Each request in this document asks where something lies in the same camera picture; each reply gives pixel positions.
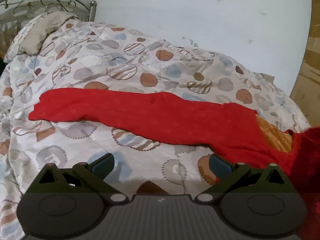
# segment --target red cloth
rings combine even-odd
[[[304,133],[288,131],[293,137],[292,152],[284,153],[268,144],[255,115],[255,110],[236,103],[188,101],[167,92],[61,88],[42,94],[29,119],[101,122],[167,144],[207,144],[230,162],[245,162],[253,168],[277,163],[296,189],[305,193],[308,207],[313,208],[308,216],[316,217],[313,226],[320,228],[316,212],[320,201],[320,128]],[[316,235],[309,238],[308,230],[304,231],[306,239],[320,239]]]

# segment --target beige pillow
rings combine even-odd
[[[69,12],[52,12],[39,20],[20,43],[19,53],[38,54],[48,34],[56,31],[66,20],[77,17]]]

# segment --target polka dot bed sheet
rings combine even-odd
[[[196,195],[216,181],[208,166],[212,151],[206,147],[166,145],[98,122],[29,121],[28,114],[47,90],[167,91],[186,100],[256,109],[280,130],[309,127],[288,96],[231,57],[178,47],[123,26],[70,19],[47,37],[38,55],[7,56],[11,58],[0,78],[3,240],[23,236],[17,204],[48,162],[70,168],[112,153],[116,165],[105,181],[128,195],[146,188]]]

